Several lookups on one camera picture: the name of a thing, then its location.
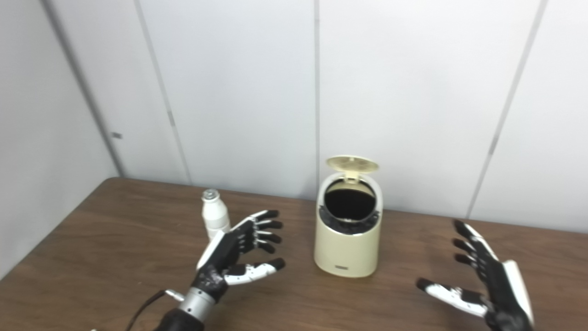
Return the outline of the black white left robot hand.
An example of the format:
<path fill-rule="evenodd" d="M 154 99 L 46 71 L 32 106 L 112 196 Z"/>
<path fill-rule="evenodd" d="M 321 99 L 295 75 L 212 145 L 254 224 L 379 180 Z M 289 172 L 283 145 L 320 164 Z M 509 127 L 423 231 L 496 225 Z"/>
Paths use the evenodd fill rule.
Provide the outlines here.
<path fill-rule="evenodd" d="M 245 217 L 228 232 L 221 232 L 207 245 L 197 264 L 197 275 L 191 287 L 218 303 L 229 287 L 251 283 L 270 276 L 286 265 L 283 258 L 260 263 L 239 264 L 238 260 L 252 250 L 273 254 L 273 244 L 281 243 L 271 229 L 280 229 L 277 210 L 262 210 Z"/>

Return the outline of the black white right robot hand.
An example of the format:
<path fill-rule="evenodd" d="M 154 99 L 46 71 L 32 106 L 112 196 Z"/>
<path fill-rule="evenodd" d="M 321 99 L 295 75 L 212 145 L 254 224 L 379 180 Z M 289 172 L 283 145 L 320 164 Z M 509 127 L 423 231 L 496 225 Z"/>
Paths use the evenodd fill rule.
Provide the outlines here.
<path fill-rule="evenodd" d="M 491 245 L 471 225 L 453 219 L 453 226 L 464 238 L 454 238 L 453 245 L 465 252 L 456 254 L 454 259 L 476 271 L 487 295 L 422 277 L 416 281 L 416 287 L 458 310 L 483 318 L 492 331 L 533 331 L 531 300 L 517 262 L 500 261 Z"/>

